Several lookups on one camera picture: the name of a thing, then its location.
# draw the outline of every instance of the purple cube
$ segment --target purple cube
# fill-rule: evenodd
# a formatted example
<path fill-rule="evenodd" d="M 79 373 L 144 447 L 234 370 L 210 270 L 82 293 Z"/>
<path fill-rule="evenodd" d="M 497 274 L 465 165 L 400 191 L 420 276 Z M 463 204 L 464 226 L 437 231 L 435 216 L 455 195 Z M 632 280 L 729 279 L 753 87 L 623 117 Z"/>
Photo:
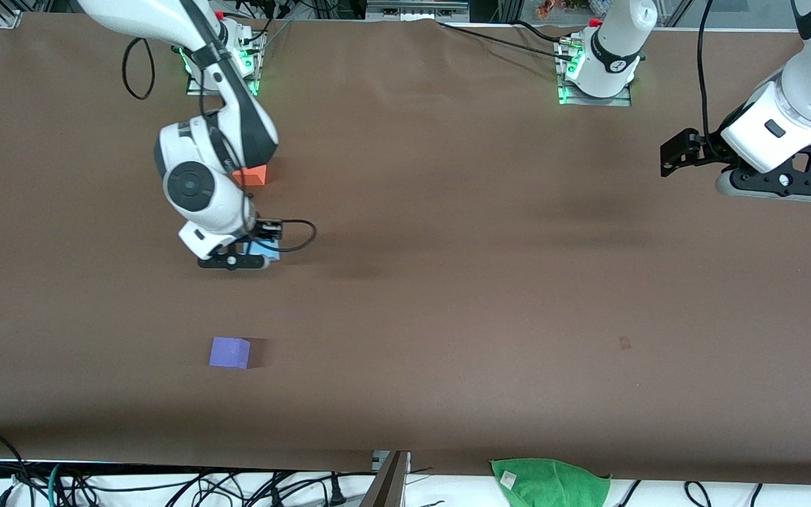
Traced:
<path fill-rule="evenodd" d="M 249 366 L 249 349 L 250 343 L 244 338 L 215 337 L 208 365 L 245 370 Z"/>

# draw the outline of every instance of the brown tabletop surface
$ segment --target brown tabletop surface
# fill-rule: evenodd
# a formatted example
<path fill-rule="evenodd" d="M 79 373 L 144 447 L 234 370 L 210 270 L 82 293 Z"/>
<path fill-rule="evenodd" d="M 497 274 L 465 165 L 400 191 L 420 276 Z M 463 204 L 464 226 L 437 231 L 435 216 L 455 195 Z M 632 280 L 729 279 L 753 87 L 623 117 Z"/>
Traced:
<path fill-rule="evenodd" d="M 81 14 L 0 31 L 0 433 L 27 458 L 411 449 L 437 472 L 811 482 L 811 205 L 720 196 L 718 166 L 659 177 L 659 146 L 700 128 L 695 32 L 653 33 L 617 108 L 560 106 L 551 58 L 426 20 L 293 23 L 255 199 L 320 235 L 257 273 L 177 238 L 152 145 L 196 99 L 160 42 L 130 97 L 128 41 Z M 705 45 L 715 126 L 801 43 Z M 209 367 L 216 336 L 267 340 L 266 365 Z"/>

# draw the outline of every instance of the robotic arm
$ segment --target robotic arm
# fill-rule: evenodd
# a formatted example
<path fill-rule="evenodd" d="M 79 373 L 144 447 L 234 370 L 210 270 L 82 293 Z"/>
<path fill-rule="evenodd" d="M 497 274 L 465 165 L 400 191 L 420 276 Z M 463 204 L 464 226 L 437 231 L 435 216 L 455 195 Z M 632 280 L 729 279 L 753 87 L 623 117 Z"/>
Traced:
<path fill-rule="evenodd" d="M 662 176 L 682 167 L 729 164 L 715 187 L 728 196 L 811 202 L 811 0 L 791 0 L 804 47 L 766 78 L 716 132 L 685 129 L 662 145 Z M 794 168 L 804 154 L 807 167 Z"/>
<path fill-rule="evenodd" d="M 225 23 L 236 22 L 219 22 L 207 0 L 80 0 L 80 5 L 110 30 L 183 48 L 225 102 L 217 111 L 162 128 L 155 143 L 165 196 L 187 219 L 180 239 L 199 264 L 244 238 L 279 239 L 280 223 L 258 218 L 231 176 L 267 163 L 277 148 L 277 128 L 225 48 L 234 32 Z M 267 258 L 259 257 L 258 265 L 228 257 L 226 267 L 267 267 Z"/>

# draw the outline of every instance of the teal cable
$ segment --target teal cable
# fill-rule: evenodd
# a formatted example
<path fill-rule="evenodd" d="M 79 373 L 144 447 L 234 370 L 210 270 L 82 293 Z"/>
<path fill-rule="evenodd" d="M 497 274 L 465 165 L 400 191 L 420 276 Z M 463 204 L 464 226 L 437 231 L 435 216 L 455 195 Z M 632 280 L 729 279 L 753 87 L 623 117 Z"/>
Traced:
<path fill-rule="evenodd" d="M 52 473 L 49 474 L 49 507 L 55 507 L 55 478 L 58 475 L 58 469 L 61 468 L 61 463 L 52 468 Z"/>

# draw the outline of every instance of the green towel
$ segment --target green towel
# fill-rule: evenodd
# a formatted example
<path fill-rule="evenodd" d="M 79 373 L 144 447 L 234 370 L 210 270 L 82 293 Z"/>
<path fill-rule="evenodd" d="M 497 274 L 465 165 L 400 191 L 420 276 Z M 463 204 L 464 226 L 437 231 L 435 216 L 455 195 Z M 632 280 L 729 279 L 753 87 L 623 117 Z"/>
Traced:
<path fill-rule="evenodd" d="M 512 507 L 603 507 L 609 479 L 555 459 L 490 462 Z"/>

